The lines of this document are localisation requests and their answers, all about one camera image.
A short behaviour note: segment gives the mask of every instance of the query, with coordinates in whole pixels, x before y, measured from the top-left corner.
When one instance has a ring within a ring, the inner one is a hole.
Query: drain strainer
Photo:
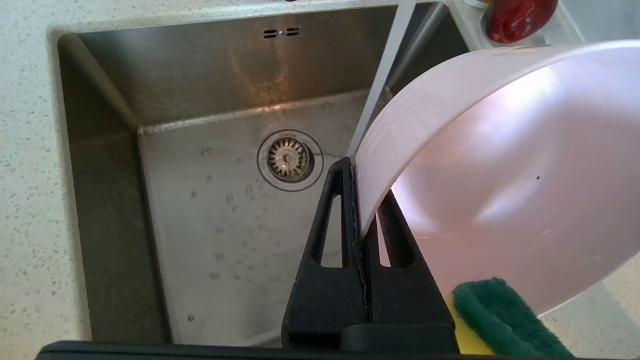
[[[288,192],[313,185],[322,173],[323,163],[320,146],[301,131],[277,131],[258,150],[258,168],[264,179]]]

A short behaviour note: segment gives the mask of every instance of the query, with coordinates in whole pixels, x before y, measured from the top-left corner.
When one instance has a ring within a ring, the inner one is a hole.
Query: running water
[[[376,76],[373,78],[371,90],[369,90],[367,101],[362,109],[362,114],[360,114],[358,126],[353,133],[349,149],[347,150],[347,156],[350,158],[355,155],[364,133],[367,131],[367,128],[369,128],[373,109],[375,109],[376,103],[380,98],[380,94],[382,94],[382,89],[385,87],[389,72],[391,71],[391,66],[394,64],[394,60],[396,59],[398,48],[400,48],[400,43],[402,42],[404,33],[406,32],[406,27],[409,25],[409,20],[411,20],[414,8],[415,0],[398,1],[398,9],[396,10],[393,25],[391,25],[391,31],[389,31],[385,50],[382,52],[378,71],[376,71]]]

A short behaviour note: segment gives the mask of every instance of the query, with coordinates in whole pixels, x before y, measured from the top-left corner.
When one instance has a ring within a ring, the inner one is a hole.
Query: white countertop
[[[32,359],[40,347],[53,341],[91,338],[60,95],[56,47],[60,35],[69,31],[394,3],[393,0],[299,0],[295,3],[284,0],[2,0],[0,348],[3,359]],[[477,23],[479,10],[461,0],[446,3],[459,25]],[[566,32],[569,23],[562,14],[554,17],[543,32],[547,41],[580,41],[575,33]],[[461,32],[472,50],[488,46],[475,29],[461,26]],[[581,347],[586,336],[582,332],[589,327],[583,319],[585,316],[580,315],[585,314],[584,311],[604,308],[609,312],[602,317],[603,322],[619,326],[618,320],[624,318],[628,326],[623,330],[640,334],[636,325],[640,323],[640,306],[636,301],[640,298],[640,285],[634,281],[638,270],[640,260],[636,257],[569,306],[547,315],[545,322],[574,352],[578,349],[578,355],[596,351],[586,352],[587,348]],[[571,325],[572,322],[578,324],[578,320],[582,321],[579,327]],[[609,334],[586,337],[595,341],[591,348],[600,349],[604,356],[626,354],[602,351],[603,345],[598,341],[610,339],[608,343],[615,348],[615,337]]]

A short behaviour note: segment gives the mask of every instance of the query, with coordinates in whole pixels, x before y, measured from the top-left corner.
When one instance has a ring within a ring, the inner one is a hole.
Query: green scouring pad
[[[462,319],[496,355],[573,357],[502,279],[461,284],[453,291],[453,302]]]

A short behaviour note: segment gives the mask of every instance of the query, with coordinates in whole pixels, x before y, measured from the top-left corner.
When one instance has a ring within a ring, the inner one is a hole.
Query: stainless steel sink
[[[429,6],[418,5],[404,42]],[[347,150],[394,12],[60,39],[95,341],[278,334],[326,170]],[[391,93],[466,51],[447,16]],[[339,225],[332,215],[332,234]],[[323,265],[339,258],[328,241]]]

